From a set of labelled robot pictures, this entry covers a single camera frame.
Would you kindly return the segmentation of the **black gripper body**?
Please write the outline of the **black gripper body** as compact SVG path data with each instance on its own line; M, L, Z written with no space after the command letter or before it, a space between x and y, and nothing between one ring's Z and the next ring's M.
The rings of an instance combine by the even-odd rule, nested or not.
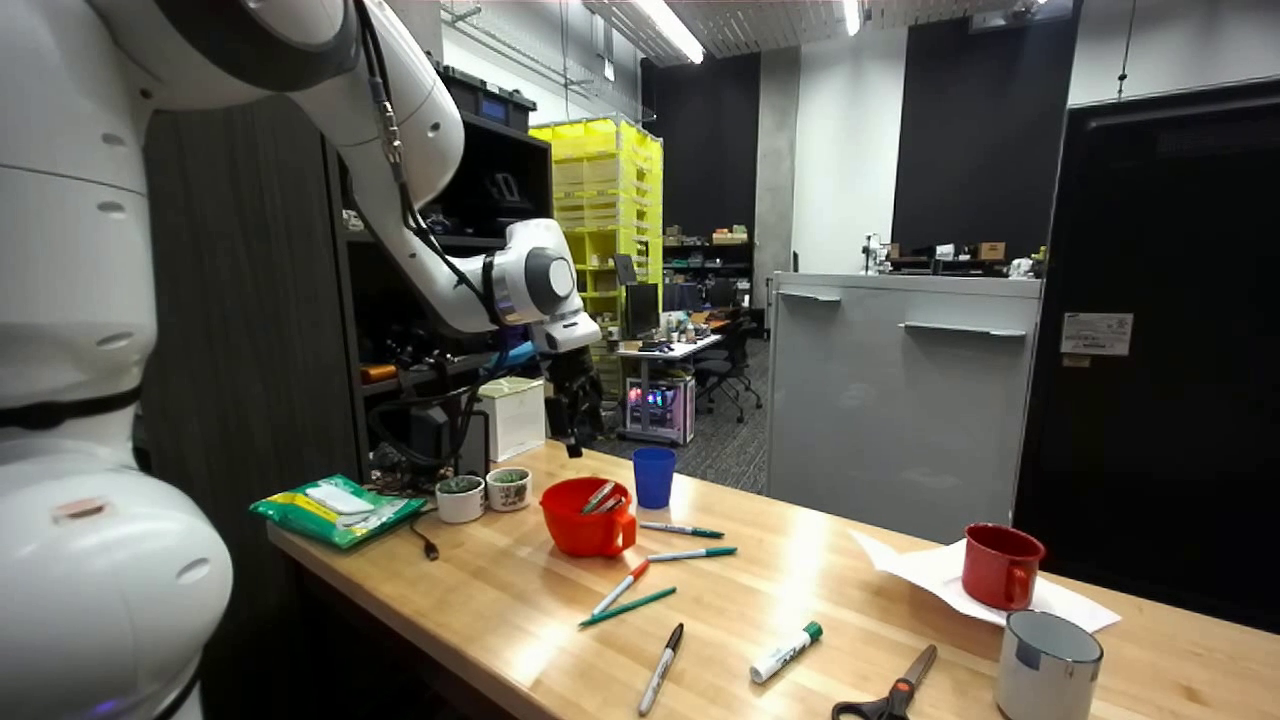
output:
M591 373L588 351L564 351L548 359L548 421L552 436L564 441L572 452L600 436L600 380Z

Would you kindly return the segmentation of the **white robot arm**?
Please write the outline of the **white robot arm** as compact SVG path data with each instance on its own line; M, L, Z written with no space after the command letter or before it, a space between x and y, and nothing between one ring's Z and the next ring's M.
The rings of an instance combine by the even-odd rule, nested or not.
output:
M166 203L158 129L287 105L438 330L600 338L557 220L457 255L463 111L398 0L0 0L0 716L201 720L235 558L158 476L174 327L234 276Z

